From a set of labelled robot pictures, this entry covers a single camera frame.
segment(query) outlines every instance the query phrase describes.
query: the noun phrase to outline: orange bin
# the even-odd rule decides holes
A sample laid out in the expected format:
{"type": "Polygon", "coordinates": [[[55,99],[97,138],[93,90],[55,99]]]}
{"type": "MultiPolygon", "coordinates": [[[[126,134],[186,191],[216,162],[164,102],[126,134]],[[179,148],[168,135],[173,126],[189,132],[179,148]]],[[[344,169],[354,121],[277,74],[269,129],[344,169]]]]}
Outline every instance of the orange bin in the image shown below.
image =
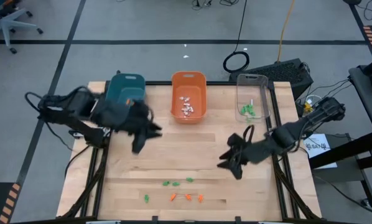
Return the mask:
{"type": "Polygon", "coordinates": [[[207,81],[201,72],[177,72],[172,76],[172,108],[171,113],[176,122],[196,124],[201,122],[207,111],[207,81]],[[185,108],[181,97],[189,97],[193,112],[185,116],[185,108]]]}

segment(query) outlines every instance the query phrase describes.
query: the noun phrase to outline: wooden table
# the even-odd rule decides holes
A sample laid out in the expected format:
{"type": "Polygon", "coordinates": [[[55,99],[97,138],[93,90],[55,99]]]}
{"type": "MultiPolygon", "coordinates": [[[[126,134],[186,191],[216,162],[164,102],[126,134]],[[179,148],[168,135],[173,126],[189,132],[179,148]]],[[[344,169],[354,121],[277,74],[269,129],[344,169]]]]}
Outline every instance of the wooden table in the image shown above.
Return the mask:
{"type": "MultiPolygon", "coordinates": [[[[290,84],[274,85],[282,123],[296,121],[290,84]]],[[[105,82],[91,82],[89,88],[101,93],[105,82]]],[[[207,86],[207,113],[200,124],[192,125],[177,124],[171,117],[171,92],[171,86],[146,86],[147,104],[163,136],[148,140],[138,156],[131,153],[133,137],[126,133],[112,135],[98,218],[151,220],[158,216],[159,220],[232,221],[240,216],[243,221],[281,220],[271,158],[244,166],[241,180],[216,167],[218,157],[228,150],[228,137],[242,135],[246,128],[246,123],[235,120],[235,86],[207,86]],[[187,177],[195,181],[188,183],[187,177]],[[180,186],[165,187],[162,183],[166,180],[180,182],[180,186]],[[149,203],[144,201],[145,194],[150,197],[149,203]],[[173,202],[172,194],[178,194],[173,202]],[[192,201],[187,201],[184,194],[191,194],[192,201]],[[202,203],[198,202],[200,194],[204,196],[202,203]]],[[[262,140],[266,123],[262,120],[255,125],[253,141],[262,140]]],[[[84,147],[83,140],[76,140],[72,156],[84,147]]],[[[85,188],[90,157],[91,150],[70,166],[57,215],[64,214],[85,188]]],[[[289,160],[296,191],[321,216],[306,153],[289,154],[289,160]]],[[[286,190],[284,194],[291,217],[289,194],[286,190]]],[[[91,214],[94,197],[95,192],[90,195],[87,214],[91,214]]]]}

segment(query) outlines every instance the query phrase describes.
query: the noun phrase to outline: paper sheet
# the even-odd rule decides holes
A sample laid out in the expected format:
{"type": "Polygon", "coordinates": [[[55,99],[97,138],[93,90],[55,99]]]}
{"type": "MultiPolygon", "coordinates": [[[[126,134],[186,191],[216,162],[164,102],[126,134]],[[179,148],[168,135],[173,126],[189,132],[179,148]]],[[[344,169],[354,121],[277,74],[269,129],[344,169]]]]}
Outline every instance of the paper sheet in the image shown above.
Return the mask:
{"type": "MultiPolygon", "coordinates": [[[[327,142],[325,134],[313,134],[309,138],[304,140],[306,146],[306,151],[309,154],[309,158],[313,158],[323,152],[327,152],[330,149],[330,145],[327,142]]],[[[327,169],[327,168],[337,168],[337,163],[333,162],[316,169],[327,169]]]]}

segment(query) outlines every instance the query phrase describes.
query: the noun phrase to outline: teal plastic container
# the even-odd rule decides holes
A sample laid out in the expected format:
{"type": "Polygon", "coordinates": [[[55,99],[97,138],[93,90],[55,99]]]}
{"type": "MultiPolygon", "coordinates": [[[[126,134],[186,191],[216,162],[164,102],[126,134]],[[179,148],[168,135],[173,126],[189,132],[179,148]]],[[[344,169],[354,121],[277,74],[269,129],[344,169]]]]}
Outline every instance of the teal plastic container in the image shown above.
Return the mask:
{"type": "Polygon", "coordinates": [[[111,79],[106,100],[129,104],[132,100],[144,100],[145,94],[146,82],[143,76],[120,73],[111,79]]]}

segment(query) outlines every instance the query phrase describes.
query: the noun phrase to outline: transparent bin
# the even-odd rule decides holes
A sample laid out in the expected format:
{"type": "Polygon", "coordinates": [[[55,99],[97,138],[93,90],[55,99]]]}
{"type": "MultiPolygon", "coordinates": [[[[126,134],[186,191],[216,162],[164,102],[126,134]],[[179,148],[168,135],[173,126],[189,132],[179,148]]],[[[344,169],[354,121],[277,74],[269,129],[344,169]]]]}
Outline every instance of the transparent bin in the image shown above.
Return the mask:
{"type": "Polygon", "coordinates": [[[238,75],[236,120],[246,123],[261,122],[271,115],[266,96],[268,82],[264,75],[238,75]]]}

